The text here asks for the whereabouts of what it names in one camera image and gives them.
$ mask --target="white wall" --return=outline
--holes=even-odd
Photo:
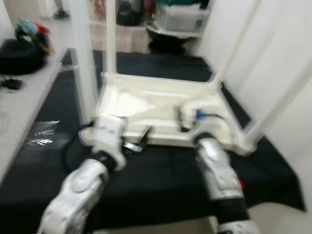
[[[40,16],[50,18],[58,10],[54,0],[37,0]]]
[[[218,70],[252,0],[216,0],[195,54]],[[253,117],[260,117],[292,82],[291,73],[312,55],[311,0],[262,0],[226,75],[226,83]],[[312,81],[265,131],[303,183],[308,215],[280,205],[252,209],[263,233],[312,230]]]
[[[62,0],[62,4],[63,4],[63,10],[64,11],[69,11],[68,0]]]
[[[0,0],[0,45],[5,39],[14,36],[14,30],[6,12],[3,0]]]
[[[18,18],[25,18],[32,22],[40,21],[37,0],[3,0],[3,3],[14,28]]]

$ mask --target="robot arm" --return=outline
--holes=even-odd
[[[237,175],[227,153],[210,134],[195,138],[196,163],[203,174],[218,220],[218,234],[258,234],[250,220]]]
[[[114,170],[122,170],[130,152],[147,145],[149,128],[139,144],[126,142],[125,119],[101,116],[94,128],[94,155],[64,180],[59,195],[46,208],[38,234],[81,234],[87,216],[100,200]],[[229,157],[209,133],[195,136],[196,161],[203,174],[210,200],[214,203],[219,234],[257,234],[250,221],[244,195]]]
[[[90,211],[99,202],[109,175],[126,165],[129,153],[140,153],[152,128],[138,144],[122,136],[125,119],[101,116],[94,129],[94,154],[63,181],[60,193],[43,213],[38,234],[82,234]]]

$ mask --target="white plastic frame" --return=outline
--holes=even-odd
[[[177,131],[174,108],[181,106],[186,117],[185,125],[191,124],[192,109],[203,108],[206,112],[219,114],[226,119],[224,123],[222,119],[212,118],[209,120],[211,125],[208,123],[205,125],[207,128],[212,126],[211,131],[218,135],[225,148],[234,149],[241,155],[254,150],[254,145],[262,136],[263,130],[270,126],[308,82],[312,67],[312,58],[306,58],[300,72],[294,74],[297,82],[276,102],[274,107],[260,120],[250,123],[244,131],[240,129],[232,110],[220,92],[220,85],[257,12],[260,1],[253,1],[242,29],[218,73],[212,81],[205,84],[118,74],[116,72],[116,3],[114,0],[106,1],[106,73],[102,73],[105,85],[97,104],[96,115],[126,116],[128,119],[126,136],[130,141],[137,141],[145,126],[153,125],[156,132],[153,134],[152,144],[188,147],[192,145],[193,135]]]

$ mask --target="black bag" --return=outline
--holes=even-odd
[[[0,48],[0,74],[32,74],[46,64],[47,53],[39,45],[24,40],[6,40]]]

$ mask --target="black cable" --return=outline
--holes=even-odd
[[[61,153],[61,162],[63,165],[63,168],[65,170],[65,172],[67,174],[71,173],[73,171],[73,169],[68,165],[67,160],[66,160],[66,156],[67,156],[67,152],[69,147],[73,144],[73,142],[79,137],[79,132],[84,129],[84,128],[88,128],[88,127],[93,127],[94,126],[94,120],[91,120],[89,123],[82,125],[79,130],[74,134],[74,136],[66,143],[66,145],[64,146],[62,153]]]
[[[191,129],[185,127],[184,124],[183,124],[183,117],[182,117],[182,111],[180,109],[180,106],[177,106],[176,112],[177,112],[176,116],[177,116],[177,124],[178,124],[178,127],[179,127],[179,131],[182,132],[182,133],[189,132]],[[199,115],[199,111],[196,112],[195,120],[193,121],[193,127],[195,127],[195,125],[196,125],[196,122],[197,122],[197,119],[198,119],[198,115]],[[217,118],[220,118],[220,119],[222,119],[222,120],[227,122],[227,120],[224,117],[222,117],[222,116],[220,116],[218,114],[215,114],[215,113],[203,114],[202,116],[203,117],[217,117]]]
[[[3,74],[1,74],[1,77],[3,78],[3,80],[0,81],[0,87],[2,88],[19,91],[25,86],[25,82],[22,80],[12,79],[11,76],[7,79]]]

